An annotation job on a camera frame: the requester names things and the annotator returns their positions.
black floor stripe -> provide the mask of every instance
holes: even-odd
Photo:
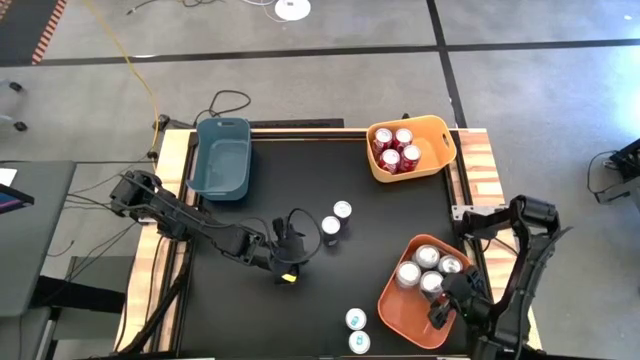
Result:
[[[449,58],[449,52],[447,51],[447,42],[444,39],[444,31],[442,30],[442,23],[440,22],[440,16],[438,15],[438,8],[436,7],[435,0],[427,0],[427,6],[429,7],[431,25],[433,26],[433,33],[436,36],[436,44],[439,49],[438,54],[440,55],[440,62],[442,63],[445,85],[447,86],[447,92],[449,93],[449,99],[451,99],[451,106],[453,107],[453,115],[458,127],[466,128],[467,120],[465,119],[464,111],[462,110],[462,100],[460,99],[460,93],[458,92],[456,77],[453,74],[453,66],[451,66],[451,59]]]
[[[579,49],[599,47],[640,46],[640,39],[580,40],[523,43],[460,44],[460,45],[398,45],[363,46],[354,48],[318,48],[298,50],[237,51],[225,53],[199,53],[131,56],[132,63],[162,63],[207,60],[268,59],[307,56],[419,54],[432,52],[471,52],[504,50]],[[122,57],[67,58],[43,60],[38,66],[108,65],[124,64]],[[31,66],[31,58],[1,59],[0,67]]]

yellow label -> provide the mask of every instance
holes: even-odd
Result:
[[[288,282],[295,282],[298,277],[297,276],[293,276],[291,274],[284,274],[284,275],[282,275],[282,278],[287,280]]]

white can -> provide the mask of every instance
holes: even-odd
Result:
[[[405,261],[398,266],[396,283],[403,288],[416,286],[420,282],[420,267],[411,261]]]
[[[349,348],[355,354],[362,355],[369,351],[371,347],[371,339],[364,331],[354,331],[349,336]]]
[[[362,330],[367,324],[367,314],[365,314],[362,309],[352,308],[347,311],[345,321],[349,329]]]
[[[440,251],[431,245],[422,245],[413,254],[413,261],[425,270],[433,269],[438,266],[440,260]]]

teal plastic basket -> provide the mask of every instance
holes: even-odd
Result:
[[[241,199],[249,188],[251,128],[240,118],[211,118],[200,124],[198,158],[187,185],[212,201]]]

orange basket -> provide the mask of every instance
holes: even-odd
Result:
[[[387,128],[395,133],[406,128],[413,133],[413,145],[420,148],[422,156],[415,170],[392,175],[378,166],[378,161],[371,150],[371,143],[376,130]],[[456,146],[451,138],[447,124],[435,115],[420,116],[404,120],[387,121],[371,125],[367,130],[367,156],[371,172],[376,180],[389,183],[400,180],[429,176],[437,173],[456,158]]]
[[[471,261],[464,254],[431,235],[417,235],[411,239],[398,266],[404,261],[411,260],[413,253],[422,245],[437,247],[441,255],[454,255],[462,262],[463,269],[471,266]],[[416,285],[404,289],[396,284],[395,274],[398,266],[394,269],[378,300],[380,319],[393,331],[421,348],[435,349],[447,339],[456,313],[455,311],[449,313],[447,323],[442,329],[434,328],[428,317],[431,302],[420,292],[420,287]]]

